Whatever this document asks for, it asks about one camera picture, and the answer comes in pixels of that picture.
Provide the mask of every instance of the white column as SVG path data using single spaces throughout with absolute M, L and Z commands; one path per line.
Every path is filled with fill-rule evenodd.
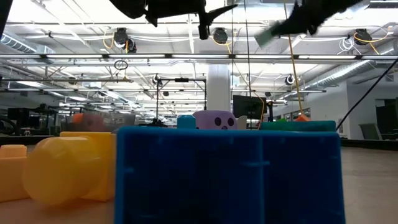
M 207 109 L 231 111 L 231 81 L 228 65 L 209 65 Z

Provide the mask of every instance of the yellow plastic block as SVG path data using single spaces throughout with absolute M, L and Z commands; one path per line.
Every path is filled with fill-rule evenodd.
M 28 198 L 22 185 L 22 172 L 26 163 L 26 146 L 0 147 L 0 202 Z
M 62 132 L 60 136 L 88 136 L 96 144 L 96 148 L 104 162 L 104 173 L 98 186 L 92 189 L 84 199 L 106 202 L 114 197 L 116 175 L 116 135 L 96 132 Z
M 111 133 L 64 132 L 39 142 L 27 158 L 22 178 L 26 191 L 49 205 L 113 198 L 114 138 Z

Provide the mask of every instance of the white wall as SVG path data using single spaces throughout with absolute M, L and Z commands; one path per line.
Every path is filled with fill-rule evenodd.
M 278 106 L 274 109 L 274 116 L 283 115 L 300 109 L 298 102 L 288 102 L 288 106 Z M 343 118 L 348 111 L 347 85 L 342 82 L 338 87 L 326 88 L 326 93 L 310 93 L 305 97 L 303 109 L 311 109 L 313 121 L 335 121 Z M 349 118 L 343 123 L 341 136 L 350 138 Z
M 348 104 L 349 107 L 365 94 L 376 80 L 371 80 L 360 85 L 348 84 Z M 398 97 L 397 82 L 380 82 L 370 94 L 354 109 L 350 114 L 350 132 L 352 139 L 363 139 L 360 124 L 376 123 L 376 100 L 396 99 Z

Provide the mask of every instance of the purple toy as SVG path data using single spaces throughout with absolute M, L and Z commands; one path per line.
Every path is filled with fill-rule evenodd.
M 235 116 L 228 111 L 197 111 L 193 114 L 197 120 L 197 129 L 237 130 Z

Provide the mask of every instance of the blue plastic block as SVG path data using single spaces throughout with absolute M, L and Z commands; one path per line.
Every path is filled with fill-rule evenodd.
M 336 133 L 123 127 L 115 223 L 343 224 Z
M 196 129 L 197 120 L 192 115 L 181 115 L 177 118 L 177 128 Z

